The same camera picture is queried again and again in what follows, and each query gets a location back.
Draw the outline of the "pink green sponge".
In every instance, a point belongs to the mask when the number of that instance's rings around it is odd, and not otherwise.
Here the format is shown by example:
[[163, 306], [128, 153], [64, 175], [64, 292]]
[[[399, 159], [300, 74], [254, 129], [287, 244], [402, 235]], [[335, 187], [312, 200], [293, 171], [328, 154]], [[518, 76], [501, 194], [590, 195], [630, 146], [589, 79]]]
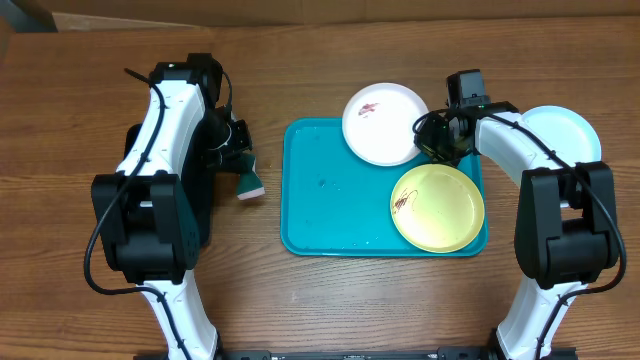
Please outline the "pink green sponge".
[[242, 161], [247, 171], [239, 174], [236, 191], [238, 199], [248, 200], [264, 195], [264, 185], [256, 172], [256, 157], [253, 154], [243, 154]]

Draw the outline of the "white plate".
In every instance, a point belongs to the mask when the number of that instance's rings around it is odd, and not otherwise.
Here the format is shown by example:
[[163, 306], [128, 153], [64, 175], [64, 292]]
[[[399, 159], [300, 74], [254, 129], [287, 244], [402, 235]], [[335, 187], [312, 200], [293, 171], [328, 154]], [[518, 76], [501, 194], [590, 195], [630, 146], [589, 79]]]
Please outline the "white plate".
[[342, 132], [351, 151], [376, 166], [413, 160], [413, 125], [429, 112], [413, 90], [396, 83], [376, 83], [353, 95], [342, 114]]

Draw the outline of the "yellow plate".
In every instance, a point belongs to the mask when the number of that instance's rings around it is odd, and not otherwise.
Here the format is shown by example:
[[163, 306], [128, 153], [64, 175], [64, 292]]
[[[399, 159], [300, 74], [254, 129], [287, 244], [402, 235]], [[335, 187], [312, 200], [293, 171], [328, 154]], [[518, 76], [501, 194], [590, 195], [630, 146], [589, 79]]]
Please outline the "yellow plate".
[[476, 184], [460, 170], [417, 166], [400, 177], [390, 197], [392, 221], [411, 245], [436, 254], [471, 244], [481, 232], [485, 204]]

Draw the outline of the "light blue plate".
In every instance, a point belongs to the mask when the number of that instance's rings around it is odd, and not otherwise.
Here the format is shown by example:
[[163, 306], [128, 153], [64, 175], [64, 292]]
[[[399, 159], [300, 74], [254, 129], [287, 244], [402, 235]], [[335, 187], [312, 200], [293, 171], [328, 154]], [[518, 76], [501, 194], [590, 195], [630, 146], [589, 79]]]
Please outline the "light blue plate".
[[564, 107], [545, 105], [526, 111], [521, 120], [550, 150], [566, 163], [602, 159], [600, 139], [591, 124]]

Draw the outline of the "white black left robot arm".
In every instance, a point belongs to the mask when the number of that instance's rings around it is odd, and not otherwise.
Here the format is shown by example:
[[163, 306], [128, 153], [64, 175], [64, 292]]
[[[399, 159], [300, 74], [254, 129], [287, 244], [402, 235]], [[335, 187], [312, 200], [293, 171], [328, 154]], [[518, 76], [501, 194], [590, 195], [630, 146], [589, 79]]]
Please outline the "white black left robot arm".
[[142, 294], [167, 341], [165, 358], [221, 359], [194, 269], [210, 241], [216, 174], [255, 170], [248, 127], [230, 102], [217, 103], [230, 79], [209, 53], [131, 75], [149, 87], [149, 107], [128, 130], [116, 170], [91, 185], [97, 223], [84, 277], [103, 295]]

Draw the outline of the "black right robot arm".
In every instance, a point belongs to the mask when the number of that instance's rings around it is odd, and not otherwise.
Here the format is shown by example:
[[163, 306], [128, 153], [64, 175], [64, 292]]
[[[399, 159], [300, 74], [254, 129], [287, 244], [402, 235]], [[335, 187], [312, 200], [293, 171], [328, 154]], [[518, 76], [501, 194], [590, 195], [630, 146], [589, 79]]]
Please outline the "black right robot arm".
[[441, 347], [442, 359], [574, 359], [551, 342], [574, 299], [623, 279], [614, 178], [582, 116], [559, 106], [520, 112], [492, 102], [479, 70], [446, 80], [448, 100], [413, 124], [414, 143], [437, 163], [483, 155], [519, 187], [514, 249], [523, 278], [506, 318], [483, 347]]

